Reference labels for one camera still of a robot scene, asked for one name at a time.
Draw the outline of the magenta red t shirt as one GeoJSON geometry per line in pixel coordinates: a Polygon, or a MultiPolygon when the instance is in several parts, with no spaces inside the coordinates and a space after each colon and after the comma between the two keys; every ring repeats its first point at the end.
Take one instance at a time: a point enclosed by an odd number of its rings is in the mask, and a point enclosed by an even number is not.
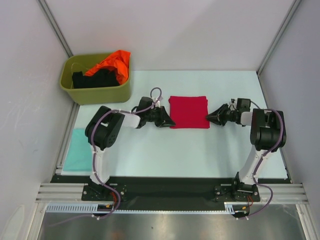
{"type": "Polygon", "coordinates": [[[171,129],[209,129],[208,100],[205,96],[171,96],[170,118],[175,122],[171,129]]]}

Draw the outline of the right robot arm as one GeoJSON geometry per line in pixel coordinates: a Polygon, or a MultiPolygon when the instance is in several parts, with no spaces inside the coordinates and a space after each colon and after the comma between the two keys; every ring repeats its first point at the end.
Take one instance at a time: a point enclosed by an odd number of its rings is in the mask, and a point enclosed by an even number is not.
{"type": "Polygon", "coordinates": [[[282,111],[263,109],[248,98],[232,99],[214,112],[206,120],[225,126],[232,122],[250,127],[251,150],[247,160],[229,185],[214,188],[217,202],[259,202],[259,173],[269,157],[282,148],[287,140],[284,114],[282,111]]]}

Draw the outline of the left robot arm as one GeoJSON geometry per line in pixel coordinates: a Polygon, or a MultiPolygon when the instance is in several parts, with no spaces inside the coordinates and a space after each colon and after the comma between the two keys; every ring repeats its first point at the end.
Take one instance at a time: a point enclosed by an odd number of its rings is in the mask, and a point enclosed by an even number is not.
{"type": "Polygon", "coordinates": [[[111,109],[101,106],[85,128],[92,151],[92,173],[90,180],[95,184],[93,194],[100,200],[110,196],[112,188],[107,185],[111,177],[109,161],[105,157],[107,151],[115,144],[122,127],[140,129],[146,123],[154,123],[157,128],[174,127],[161,97],[143,96],[132,110],[111,109]]]}

